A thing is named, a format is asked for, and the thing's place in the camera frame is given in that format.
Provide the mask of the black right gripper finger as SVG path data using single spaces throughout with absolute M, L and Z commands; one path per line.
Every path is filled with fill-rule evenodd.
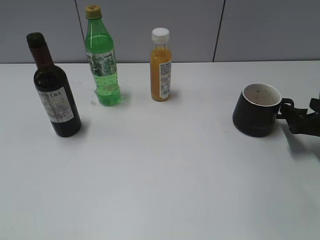
M 288 104 L 280 107 L 280 113 L 292 134 L 320 136 L 320 113 L 308 113 L 306 108 L 295 108 Z
M 311 98 L 309 103 L 309 108 L 316 113 L 320 113 L 320 99 Z

